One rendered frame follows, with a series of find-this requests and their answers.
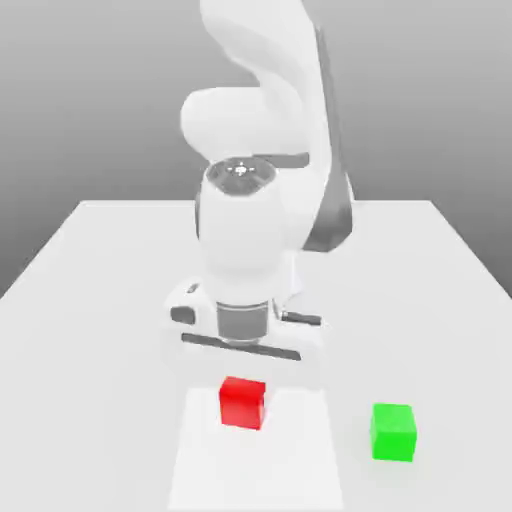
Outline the small red cube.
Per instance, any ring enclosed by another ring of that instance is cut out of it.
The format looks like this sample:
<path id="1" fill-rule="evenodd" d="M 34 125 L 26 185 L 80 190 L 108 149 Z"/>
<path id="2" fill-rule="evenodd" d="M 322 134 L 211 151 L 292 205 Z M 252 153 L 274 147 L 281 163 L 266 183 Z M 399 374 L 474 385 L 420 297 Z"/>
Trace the small red cube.
<path id="1" fill-rule="evenodd" d="M 264 420 L 266 384 L 228 376 L 219 389 L 224 425 L 260 430 Z"/>

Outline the small green cube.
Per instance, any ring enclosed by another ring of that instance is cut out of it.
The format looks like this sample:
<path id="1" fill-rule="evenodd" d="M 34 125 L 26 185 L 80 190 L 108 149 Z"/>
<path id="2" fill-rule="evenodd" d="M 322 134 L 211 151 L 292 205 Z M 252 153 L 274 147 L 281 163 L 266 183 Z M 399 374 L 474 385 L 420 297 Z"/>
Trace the small green cube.
<path id="1" fill-rule="evenodd" d="M 381 402 L 372 405 L 370 441 L 374 460 L 412 463 L 417 439 L 411 405 Z"/>

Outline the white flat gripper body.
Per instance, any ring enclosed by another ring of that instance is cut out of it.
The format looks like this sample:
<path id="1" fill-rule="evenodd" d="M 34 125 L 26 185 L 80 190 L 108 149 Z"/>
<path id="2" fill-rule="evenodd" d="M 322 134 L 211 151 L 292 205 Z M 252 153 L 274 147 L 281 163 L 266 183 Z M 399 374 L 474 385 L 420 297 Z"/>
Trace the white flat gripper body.
<path id="1" fill-rule="evenodd" d="M 218 386 L 228 376 L 268 386 L 325 384 L 325 342 L 319 326 L 279 323 L 259 343 L 234 346 L 165 322 L 160 342 L 166 365 L 183 386 Z"/>

